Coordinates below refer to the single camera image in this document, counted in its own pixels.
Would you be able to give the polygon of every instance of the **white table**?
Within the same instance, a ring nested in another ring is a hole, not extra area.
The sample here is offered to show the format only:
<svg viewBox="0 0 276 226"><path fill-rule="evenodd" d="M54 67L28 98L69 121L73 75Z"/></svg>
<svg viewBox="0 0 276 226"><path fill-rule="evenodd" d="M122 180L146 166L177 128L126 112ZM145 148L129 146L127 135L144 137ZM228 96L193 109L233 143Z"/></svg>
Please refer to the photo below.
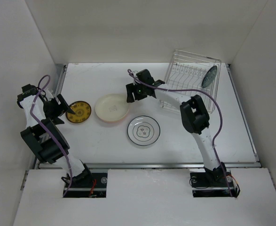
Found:
<svg viewBox="0 0 276 226"><path fill-rule="evenodd" d="M232 169L235 198L193 198L187 169L113 169L106 198L62 198L61 169L30 170L14 226L276 226L267 169Z"/></svg>
<svg viewBox="0 0 276 226"><path fill-rule="evenodd" d="M95 114L98 98L110 93L126 94L125 85L133 82L127 69L147 68L155 80L164 79L168 63L69 64L61 94L70 104L83 100L92 107L90 118L82 124L71 124L62 116L58 128L70 145L70 152L86 163L202 163L193 137L184 129L179 113L160 107L148 97L130 105L128 116L118 123L105 123ZM256 162L252 144L225 64L221 65L217 101L224 126L216 139L222 161ZM151 146L133 144L127 137L127 125L136 116L148 115L158 121L161 135ZM212 136L219 127L217 110L210 115Z"/></svg>

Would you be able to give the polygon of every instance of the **wall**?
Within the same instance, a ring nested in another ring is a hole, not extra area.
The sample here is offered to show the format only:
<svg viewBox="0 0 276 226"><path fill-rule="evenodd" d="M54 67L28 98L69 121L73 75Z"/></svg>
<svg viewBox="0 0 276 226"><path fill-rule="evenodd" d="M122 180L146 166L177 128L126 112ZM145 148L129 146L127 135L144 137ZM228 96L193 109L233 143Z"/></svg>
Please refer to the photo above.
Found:
<svg viewBox="0 0 276 226"><path fill-rule="evenodd" d="M268 1L230 68L262 166L276 184L276 1Z"/></svg>
<svg viewBox="0 0 276 226"><path fill-rule="evenodd" d="M46 73L55 76L55 65L25 1L0 0L0 226L12 224L32 158L20 137L26 119L16 96Z"/></svg>
<svg viewBox="0 0 276 226"><path fill-rule="evenodd" d="M179 48L230 63L267 0L26 0L56 63L169 62Z"/></svg>

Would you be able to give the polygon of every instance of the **white panel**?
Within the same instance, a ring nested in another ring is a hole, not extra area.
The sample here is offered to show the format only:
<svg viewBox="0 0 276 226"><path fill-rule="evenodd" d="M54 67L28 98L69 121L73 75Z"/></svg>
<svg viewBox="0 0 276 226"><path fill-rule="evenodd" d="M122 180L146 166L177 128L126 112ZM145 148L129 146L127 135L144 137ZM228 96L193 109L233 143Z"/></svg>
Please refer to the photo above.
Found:
<svg viewBox="0 0 276 226"><path fill-rule="evenodd" d="M90 118L73 124L65 116L58 128L70 145L70 152L86 163L199 163L202 156L195 139L181 122L180 113L160 107L148 97L130 104L125 119L106 123L95 114L98 98L110 93L124 93L133 79L127 69L147 68L155 80L164 79L168 63L69 64L62 95L68 103L83 100L92 107ZM217 152L224 162L254 162L255 157L225 64L221 65L217 102L223 114L223 129L216 139ZM161 134L150 146L137 146L127 136L129 122L140 115L158 121ZM210 115L210 130L215 135L220 125L218 111Z"/></svg>
<svg viewBox="0 0 276 226"><path fill-rule="evenodd" d="M26 118L17 95L46 73L55 79L55 65L25 1L0 0L0 226L13 223L32 158L20 136Z"/></svg>
<svg viewBox="0 0 276 226"><path fill-rule="evenodd" d="M266 0L26 0L56 63L169 62L174 49L230 63Z"/></svg>
<svg viewBox="0 0 276 226"><path fill-rule="evenodd" d="M107 198L61 198L63 170L30 170L15 226L276 226L267 169L233 169L235 198L193 198L189 170L110 170Z"/></svg>
<svg viewBox="0 0 276 226"><path fill-rule="evenodd" d="M276 1L267 3L231 70L259 158L276 183Z"/></svg>

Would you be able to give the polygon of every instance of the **dish rack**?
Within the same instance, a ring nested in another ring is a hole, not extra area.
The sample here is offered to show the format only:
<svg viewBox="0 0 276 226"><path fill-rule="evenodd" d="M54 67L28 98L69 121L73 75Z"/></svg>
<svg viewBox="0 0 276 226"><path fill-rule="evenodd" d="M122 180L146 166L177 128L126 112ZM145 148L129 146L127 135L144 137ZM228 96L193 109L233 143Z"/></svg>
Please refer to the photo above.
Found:
<svg viewBox="0 0 276 226"><path fill-rule="evenodd" d="M214 81L208 87L202 88L201 84L204 76L214 65L218 68ZM168 84L169 89L198 89L211 95L216 100L220 71L221 60L219 59L176 50L169 63L164 82ZM179 93L189 97L198 94L202 97L208 113L212 113L215 109L214 103L205 94L196 91L182 91ZM163 108L180 112L169 103L160 102Z"/></svg>

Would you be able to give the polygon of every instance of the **white plate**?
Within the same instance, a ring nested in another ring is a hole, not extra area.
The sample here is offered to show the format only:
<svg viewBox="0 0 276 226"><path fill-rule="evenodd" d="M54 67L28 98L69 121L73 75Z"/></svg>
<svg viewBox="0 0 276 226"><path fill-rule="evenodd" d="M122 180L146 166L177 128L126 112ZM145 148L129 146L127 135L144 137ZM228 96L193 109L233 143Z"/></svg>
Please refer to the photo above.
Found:
<svg viewBox="0 0 276 226"><path fill-rule="evenodd" d="M105 122L117 122L123 119L129 110L124 94L109 94L99 98L95 105L97 116Z"/></svg>
<svg viewBox="0 0 276 226"><path fill-rule="evenodd" d="M140 146L155 143L160 133L161 129L158 122L145 115L134 118L127 127L129 139Z"/></svg>

